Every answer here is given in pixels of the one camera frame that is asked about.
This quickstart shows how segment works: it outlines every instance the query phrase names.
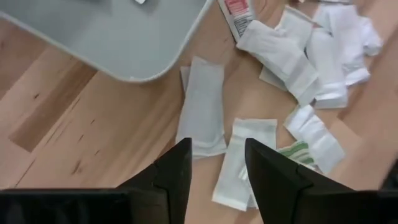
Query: green stripes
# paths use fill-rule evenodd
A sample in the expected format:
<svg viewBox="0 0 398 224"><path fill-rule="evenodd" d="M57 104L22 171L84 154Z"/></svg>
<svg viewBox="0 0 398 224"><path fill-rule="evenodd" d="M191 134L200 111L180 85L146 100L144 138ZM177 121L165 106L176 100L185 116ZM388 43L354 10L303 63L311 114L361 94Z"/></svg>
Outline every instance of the green stripes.
<svg viewBox="0 0 398 224"><path fill-rule="evenodd" d="M310 156L309 146L306 142L297 141L291 146L278 149L277 151L289 159L301 162L306 165L314 165L314 160Z"/></svg>

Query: white packet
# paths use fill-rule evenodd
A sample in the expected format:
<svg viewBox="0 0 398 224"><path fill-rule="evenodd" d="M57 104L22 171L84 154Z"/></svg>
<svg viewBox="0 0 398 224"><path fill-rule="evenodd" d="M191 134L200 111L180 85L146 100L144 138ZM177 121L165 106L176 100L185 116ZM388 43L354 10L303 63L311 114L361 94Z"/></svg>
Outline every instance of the white packet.
<svg viewBox="0 0 398 224"><path fill-rule="evenodd" d="M257 139L275 149L276 126L276 119L235 119L233 133L213 192L212 201L246 211L249 198L252 195L248 179L240 178L244 170L247 172L244 161L246 139Z"/></svg>
<svg viewBox="0 0 398 224"><path fill-rule="evenodd" d="M285 83L265 66L262 67L259 79L279 88L282 91L287 91Z"/></svg>
<svg viewBox="0 0 398 224"><path fill-rule="evenodd" d="M312 17L312 20L316 22L318 25L322 26L328 32L331 32L330 28L330 18L328 7L333 7L331 5L319 4L318 9L315 11L315 14Z"/></svg>
<svg viewBox="0 0 398 224"><path fill-rule="evenodd" d="M361 39L364 51L368 56L376 56L383 47L383 40L380 38L373 26L372 20L368 17L360 16Z"/></svg>
<svg viewBox="0 0 398 224"><path fill-rule="evenodd" d="M281 79L300 105L311 103L318 93L318 73L292 39L252 21L236 46Z"/></svg>
<svg viewBox="0 0 398 224"><path fill-rule="evenodd" d="M256 201L256 196L254 195L253 188L251 187L249 174L247 169L242 169L241 173L239 174L239 178L246 184L246 188L250 191L250 198L248 201L249 208L256 208L259 209L259 206Z"/></svg>
<svg viewBox="0 0 398 224"><path fill-rule="evenodd" d="M209 157L226 150L223 119L224 68L194 57L176 142L192 138L194 157Z"/></svg>
<svg viewBox="0 0 398 224"><path fill-rule="evenodd" d="M315 97L315 108L345 108L348 91L333 37L322 28L314 29L307 44L307 57L318 70L320 91Z"/></svg>
<svg viewBox="0 0 398 224"><path fill-rule="evenodd" d="M343 65L346 85L354 85L369 79L370 73L364 62L359 16L354 5L326 7L330 19L339 58Z"/></svg>
<svg viewBox="0 0 398 224"><path fill-rule="evenodd" d="M299 140L310 146L310 155L324 174L328 174L345 156L337 139L327 130L310 105L297 107L284 126Z"/></svg>
<svg viewBox="0 0 398 224"><path fill-rule="evenodd" d="M181 68L180 68L182 88L183 88L184 92L187 91L190 71L191 71L191 67L189 67L189 66L181 66Z"/></svg>
<svg viewBox="0 0 398 224"><path fill-rule="evenodd" d="M275 30L294 40L297 46L304 50L312 33L313 22L304 13L288 5L282 14L282 19Z"/></svg>
<svg viewBox="0 0 398 224"><path fill-rule="evenodd" d="M229 29L236 42L243 35L246 27L255 18L252 0L218 0L218 5L223 11Z"/></svg>

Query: black object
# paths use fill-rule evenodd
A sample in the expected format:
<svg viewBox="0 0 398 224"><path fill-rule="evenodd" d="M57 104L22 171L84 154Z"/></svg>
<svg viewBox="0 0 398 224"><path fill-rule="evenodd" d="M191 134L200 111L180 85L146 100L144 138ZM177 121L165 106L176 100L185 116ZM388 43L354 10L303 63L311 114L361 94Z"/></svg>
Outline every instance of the black object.
<svg viewBox="0 0 398 224"><path fill-rule="evenodd" d="M398 160L396 160L395 164L391 167L381 189L398 190Z"/></svg>
<svg viewBox="0 0 398 224"><path fill-rule="evenodd" d="M191 176L183 139L117 189L0 191L0 224L184 223Z"/></svg>
<svg viewBox="0 0 398 224"><path fill-rule="evenodd" d="M398 191L354 191L246 140L249 180L266 224L398 223Z"/></svg>

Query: wood grain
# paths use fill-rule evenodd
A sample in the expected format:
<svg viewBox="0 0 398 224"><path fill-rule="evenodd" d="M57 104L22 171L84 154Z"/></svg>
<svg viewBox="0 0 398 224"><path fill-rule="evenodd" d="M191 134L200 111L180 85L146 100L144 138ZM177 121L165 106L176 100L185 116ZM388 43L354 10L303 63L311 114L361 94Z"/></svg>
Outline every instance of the wood grain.
<svg viewBox="0 0 398 224"><path fill-rule="evenodd" d="M257 18L276 26L284 3L255 0ZM330 177L376 189L397 154L398 2L356 3L386 46L366 59L371 80L350 89L347 109L316 113L347 153ZM308 15L316 8L299 5ZM146 84L117 81L5 21L0 41L0 187L115 187L141 171L174 144L183 103L178 71L194 55L225 66L227 142L235 118L278 119L278 146L294 141L282 123L296 100L258 79L262 65L234 47L216 1L173 68ZM194 161L187 223L262 223L256 210L211 201L222 162L222 155Z"/></svg>
<svg viewBox="0 0 398 224"><path fill-rule="evenodd" d="M0 99L44 50L45 42L20 28L0 23Z"/></svg>
<svg viewBox="0 0 398 224"><path fill-rule="evenodd" d="M65 70L64 78L51 94L9 136L20 147L33 151L61 114L71 105L79 92L96 73L83 62L75 62Z"/></svg>

